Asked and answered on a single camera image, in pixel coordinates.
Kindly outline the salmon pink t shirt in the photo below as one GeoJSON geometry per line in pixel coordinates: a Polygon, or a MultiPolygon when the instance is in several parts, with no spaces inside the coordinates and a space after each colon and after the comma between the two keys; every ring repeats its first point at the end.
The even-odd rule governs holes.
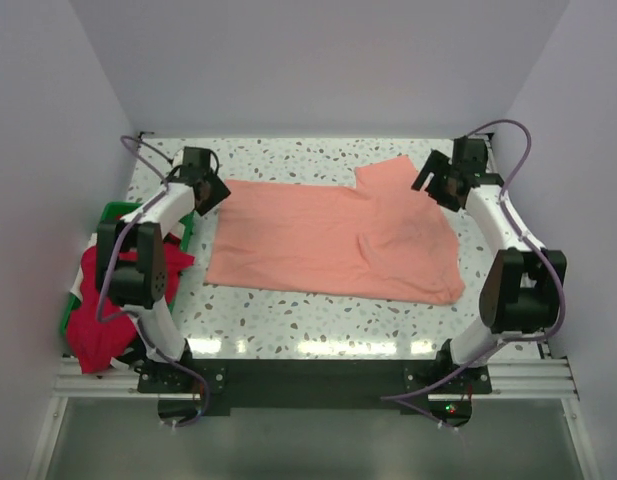
{"type": "Polygon", "coordinates": [[[437,204],[412,189],[417,174],[402,155],[356,168],[353,187],[229,181],[206,282],[456,303],[459,241],[437,204]]]}

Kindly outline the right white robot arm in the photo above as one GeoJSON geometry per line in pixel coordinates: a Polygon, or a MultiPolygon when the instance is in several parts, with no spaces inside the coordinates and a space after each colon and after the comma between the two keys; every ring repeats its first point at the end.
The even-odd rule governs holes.
{"type": "Polygon", "coordinates": [[[436,386],[447,393],[457,392],[469,368],[485,365],[505,345],[542,342],[563,322],[566,256],[528,230],[488,160],[484,140],[463,136],[450,156],[432,151],[412,185],[443,208],[466,211],[493,254],[477,320],[443,344],[431,368],[436,386]]]}

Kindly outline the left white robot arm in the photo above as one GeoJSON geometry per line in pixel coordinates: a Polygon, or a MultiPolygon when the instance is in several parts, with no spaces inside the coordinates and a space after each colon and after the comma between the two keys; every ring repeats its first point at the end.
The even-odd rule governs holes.
{"type": "Polygon", "coordinates": [[[185,146],[147,201],[96,231],[96,320],[106,324],[126,316],[145,345],[147,358],[164,363],[161,382],[173,392],[188,390],[195,368],[182,358],[188,344],[175,326],[166,301],[164,239],[185,216],[207,214],[230,195],[219,178],[217,154],[185,146]]]}

